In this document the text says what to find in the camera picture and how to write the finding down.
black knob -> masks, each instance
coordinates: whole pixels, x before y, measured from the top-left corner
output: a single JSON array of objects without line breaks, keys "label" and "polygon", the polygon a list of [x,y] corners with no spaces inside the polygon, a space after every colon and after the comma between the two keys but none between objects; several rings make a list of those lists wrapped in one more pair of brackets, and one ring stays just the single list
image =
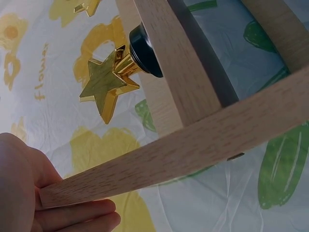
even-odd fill
[{"label": "black knob", "polygon": [[142,24],[130,32],[130,53],[136,64],[146,73],[163,77],[154,50]]}]

gold star ornament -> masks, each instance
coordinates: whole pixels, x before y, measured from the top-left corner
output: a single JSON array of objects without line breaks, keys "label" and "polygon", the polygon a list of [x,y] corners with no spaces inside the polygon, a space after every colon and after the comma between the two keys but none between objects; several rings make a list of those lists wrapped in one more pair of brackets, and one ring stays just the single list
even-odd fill
[{"label": "gold star ornament", "polygon": [[129,76],[140,72],[130,53],[125,56],[126,46],[115,49],[104,62],[88,61],[90,80],[80,95],[80,101],[95,101],[106,124],[113,116],[118,96],[139,89]]},{"label": "gold star ornament", "polygon": [[88,0],[87,3],[82,3],[74,8],[74,13],[86,11],[88,17],[95,14],[100,0]]}]

hand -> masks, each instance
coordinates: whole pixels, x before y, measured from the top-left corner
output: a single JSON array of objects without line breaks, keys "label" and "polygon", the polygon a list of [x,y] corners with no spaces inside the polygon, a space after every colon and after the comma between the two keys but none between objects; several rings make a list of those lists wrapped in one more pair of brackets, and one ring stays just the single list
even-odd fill
[{"label": "hand", "polygon": [[41,151],[0,134],[1,231],[111,232],[120,223],[110,200],[43,210],[39,188],[61,180]]}]

patterned fabric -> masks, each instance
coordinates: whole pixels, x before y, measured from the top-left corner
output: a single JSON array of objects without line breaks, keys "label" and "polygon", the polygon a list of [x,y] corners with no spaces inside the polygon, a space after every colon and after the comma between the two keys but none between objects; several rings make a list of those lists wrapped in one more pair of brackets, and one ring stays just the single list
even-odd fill
[{"label": "patterned fabric", "polygon": [[[109,125],[93,102],[79,103],[88,59],[104,60],[127,43],[113,0],[102,0],[91,18],[73,13],[83,2],[0,2],[0,132],[42,150],[62,177],[158,138],[142,89],[120,96]],[[307,0],[286,2],[308,28]],[[240,99],[288,75],[239,0],[185,3]],[[308,146],[304,123],[233,161],[112,197],[122,217],[115,231],[309,231]]]}]

wooden beam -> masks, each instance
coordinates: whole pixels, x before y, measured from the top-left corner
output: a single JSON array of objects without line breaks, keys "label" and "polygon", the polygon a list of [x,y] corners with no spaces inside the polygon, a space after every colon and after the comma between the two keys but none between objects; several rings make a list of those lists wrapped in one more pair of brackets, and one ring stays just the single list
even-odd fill
[{"label": "wooden beam", "polygon": [[169,3],[136,0],[135,4],[182,124],[186,127],[220,110],[208,74]]},{"label": "wooden beam", "polygon": [[[129,33],[141,23],[140,15],[133,0],[116,0],[116,4],[126,38],[129,41]],[[156,78],[143,72],[140,72],[139,76],[159,137],[183,128],[183,123],[166,79]]]},{"label": "wooden beam", "polygon": [[93,201],[216,164],[309,119],[309,67],[199,122],[41,189],[44,207]]},{"label": "wooden beam", "polygon": [[309,65],[309,32],[284,0],[241,0],[274,43],[290,72]]}]

